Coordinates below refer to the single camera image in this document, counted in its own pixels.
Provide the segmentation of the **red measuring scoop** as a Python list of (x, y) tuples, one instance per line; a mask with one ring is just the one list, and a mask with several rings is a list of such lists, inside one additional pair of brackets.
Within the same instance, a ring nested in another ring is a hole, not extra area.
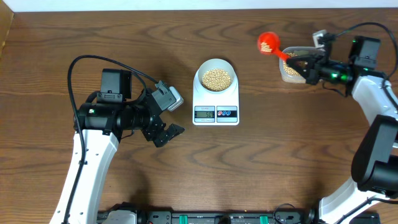
[[(273, 49), (272, 53), (270, 54), (265, 54), (262, 53), (260, 51), (260, 43), (261, 42), (267, 42), (268, 45), (270, 45)], [(260, 53), (264, 54), (264, 55), (275, 55), (277, 56), (279, 59), (286, 61), (288, 58), (290, 58), (289, 55), (283, 53), (282, 51), (280, 51), (279, 47), (280, 47), (280, 40), (279, 40), (279, 36), (274, 33), (274, 32), (264, 32), (262, 33), (257, 40), (257, 47), (260, 51)]]

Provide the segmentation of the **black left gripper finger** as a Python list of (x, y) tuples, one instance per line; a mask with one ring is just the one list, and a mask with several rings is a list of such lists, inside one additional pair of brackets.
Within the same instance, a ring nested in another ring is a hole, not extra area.
[(163, 147), (165, 146), (173, 136), (167, 132), (162, 132), (158, 136), (156, 136), (153, 140), (155, 147)]
[(176, 124), (171, 124), (168, 129), (167, 129), (167, 135), (168, 137), (176, 137), (180, 134), (182, 134), (185, 131), (185, 128), (176, 125)]

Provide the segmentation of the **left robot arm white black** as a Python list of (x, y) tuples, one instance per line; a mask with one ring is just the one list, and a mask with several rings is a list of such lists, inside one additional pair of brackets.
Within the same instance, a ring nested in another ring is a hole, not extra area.
[(160, 118), (183, 103), (179, 92), (159, 81), (155, 90), (145, 88), (132, 101), (132, 76), (127, 70), (103, 69), (100, 91), (80, 106), (72, 160), (51, 223), (96, 223), (106, 174), (124, 131), (142, 131), (155, 147), (184, 132)]

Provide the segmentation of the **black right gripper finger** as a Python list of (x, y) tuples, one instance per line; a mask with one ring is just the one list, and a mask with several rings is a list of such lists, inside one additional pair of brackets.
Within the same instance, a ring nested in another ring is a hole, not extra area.
[(294, 66), (298, 62), (304, 62), (306, 65), (313, 65), (323, 58), (322, 54), (306, 54), (288, 58), (285, 62), (288, 66)]
[(304, 79), (309, 79), (313, 64), (310, 62), (289, 62), (289, 67), (293, 68)]

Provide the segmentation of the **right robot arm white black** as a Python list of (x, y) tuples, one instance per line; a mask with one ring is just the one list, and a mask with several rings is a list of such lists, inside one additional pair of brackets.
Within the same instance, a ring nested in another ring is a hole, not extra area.
[(384, 72), (377, 71), (381, 41), (364, 36), (353, 40), (346, 63), (330, 59), (333, 37), (318, 38), (323, 48), (291, 57), (286, 64), (308, 84), (341, 84), (345, 95), (360, 105), (369, 123), (351, 164), (350, 178), (322, 198), (309, 218), (312, 223), (349, 223), (377, 203), (397, 204), (397, 97)]

